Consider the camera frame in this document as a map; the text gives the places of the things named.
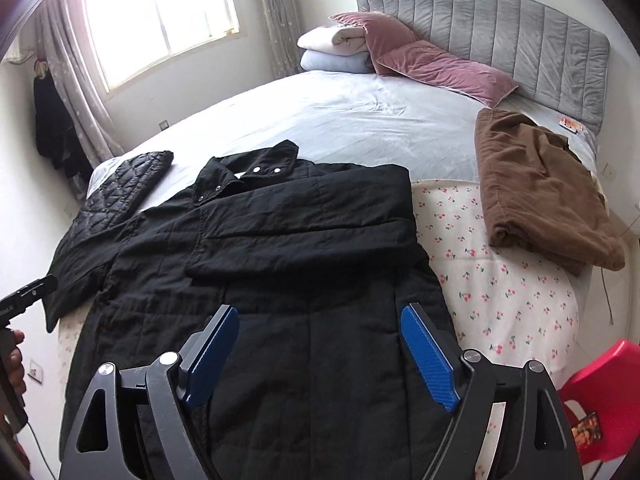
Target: window pane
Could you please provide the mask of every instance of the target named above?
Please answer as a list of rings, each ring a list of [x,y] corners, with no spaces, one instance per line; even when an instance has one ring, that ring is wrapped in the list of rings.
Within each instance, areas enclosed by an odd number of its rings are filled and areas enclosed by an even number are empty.
[[[209,38],[221,38],[234,28],[225,0],[156,0],[172,52]]]
[[[169,53],[154,0],[84,0],[109,88]]]

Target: pink pillow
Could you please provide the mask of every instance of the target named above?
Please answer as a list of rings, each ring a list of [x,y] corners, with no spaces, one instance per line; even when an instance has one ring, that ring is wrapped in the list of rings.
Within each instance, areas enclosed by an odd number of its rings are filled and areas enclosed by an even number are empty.
[[[399,46],[413,43],[418,38],[404,23],[382,12],[344,12],[329,18],[343,25],[354,25],[365,30],[367,46],[373,67],[378,75],[393,75],[395,72],[376,63],[376,60]]]
[[[477,99],[489,108],[518,87],[511,76],[497,68],[460,59],[424,40],[396,48],[377,61],[421,83]]]

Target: red chair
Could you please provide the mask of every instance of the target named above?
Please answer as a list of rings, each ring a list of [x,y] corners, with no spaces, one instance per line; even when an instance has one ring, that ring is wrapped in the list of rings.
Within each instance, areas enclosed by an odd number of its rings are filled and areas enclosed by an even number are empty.
[[[640,346],[622,340],[575,373],[558,392],[588,414],[597,412],[602,439],[580,452],[582,464],[608,462],[631,449],[640,434]],[[566,405],[569,422],[578,422]]]

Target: folded blue blanket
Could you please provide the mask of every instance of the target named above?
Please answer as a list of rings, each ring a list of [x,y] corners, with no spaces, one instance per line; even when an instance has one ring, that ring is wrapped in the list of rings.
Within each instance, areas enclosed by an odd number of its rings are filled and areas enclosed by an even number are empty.
[[[375,72],[368,52],[360,52],[359,54],[353,54],[353,56],[334,56],[334,54],[307,50],[302,56],[300,66],[308,72],[311,70],[348,72],[352,74]]]

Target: gray upholstered headboard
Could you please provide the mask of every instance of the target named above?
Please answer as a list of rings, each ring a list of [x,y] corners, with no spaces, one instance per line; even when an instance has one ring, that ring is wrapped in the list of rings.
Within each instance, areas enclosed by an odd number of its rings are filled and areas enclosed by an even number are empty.
[[[609,40],[533,0],[358,0],[398,18],[421,40],[502,70],[517,93],[594,133],[604,113]]]

